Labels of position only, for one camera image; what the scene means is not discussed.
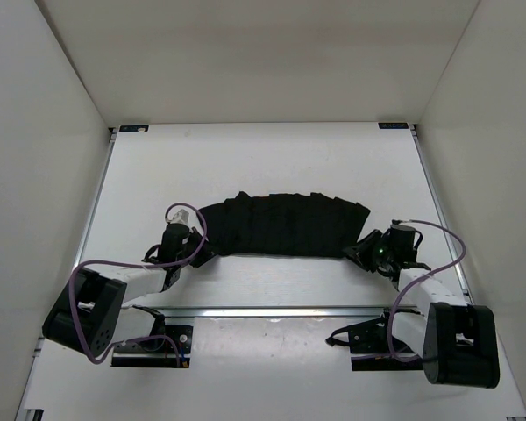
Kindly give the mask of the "black pleated skirt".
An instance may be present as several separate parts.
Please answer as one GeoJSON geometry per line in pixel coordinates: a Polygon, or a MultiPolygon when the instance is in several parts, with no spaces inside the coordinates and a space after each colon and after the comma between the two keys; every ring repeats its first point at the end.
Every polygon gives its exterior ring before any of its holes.
{"type": "Polygon", "coordinates": [[[200,209],[220,255],[341,258],[359,239],[370,210],[321,193],[233,198],[200,209]]]}

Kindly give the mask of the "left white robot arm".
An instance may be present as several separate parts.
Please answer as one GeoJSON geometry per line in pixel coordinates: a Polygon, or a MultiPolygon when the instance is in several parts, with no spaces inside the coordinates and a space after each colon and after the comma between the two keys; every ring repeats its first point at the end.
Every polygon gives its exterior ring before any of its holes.
{"type": "Polygon", "coordinates": [[[117,347],[136,345],[147,353],[171,349],[176,365],[184,354],[166,333],[164,317],[132,300],[169,290],[183,268],[199,268],[217,255],[207,237],[185,223],[169,223],[161,242],[139,264],[88,260],[75,268],[42,325],[42,334],[100,364],[117,347]]]}

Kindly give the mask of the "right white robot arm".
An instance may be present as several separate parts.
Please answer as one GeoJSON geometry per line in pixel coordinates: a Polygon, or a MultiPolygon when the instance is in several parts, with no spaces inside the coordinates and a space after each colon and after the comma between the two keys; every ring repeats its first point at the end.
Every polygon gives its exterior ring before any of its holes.
{"type": "Polygon", "coordinates": [[[349,349],[354,372],[421,371],[432,384],[494,389],[501,378],[493,312],[453,294],[419,261],[415,220],[395,220],[344,250],[347,260],[392,282],[397,296],[378,318],[334,331],[329,346],[349,349]]]}

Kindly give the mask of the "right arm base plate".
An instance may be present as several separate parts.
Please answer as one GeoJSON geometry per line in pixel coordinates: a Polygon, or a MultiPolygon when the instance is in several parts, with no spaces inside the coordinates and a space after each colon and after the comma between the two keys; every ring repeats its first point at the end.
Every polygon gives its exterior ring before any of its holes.
{"type": "Polygon", "coordinates": [[[391,355],[387,343],[387,318],[385,317],[338,328],[325,339],[325,343],[329,346],[349,349],[352,372],[423,370],[421,360],[401,362],[391,355]]]}

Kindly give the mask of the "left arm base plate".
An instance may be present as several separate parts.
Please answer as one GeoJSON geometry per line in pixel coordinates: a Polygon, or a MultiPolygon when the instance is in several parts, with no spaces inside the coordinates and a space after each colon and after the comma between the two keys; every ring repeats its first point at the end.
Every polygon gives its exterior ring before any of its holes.
{"type": "Polygon", "coordinates": [[[117,368],[189,369],[193,348],[194,319],[167,318],[157,327],[157,335],[167,339],[150,339],[115,347],[110,365],[117,368]]]}

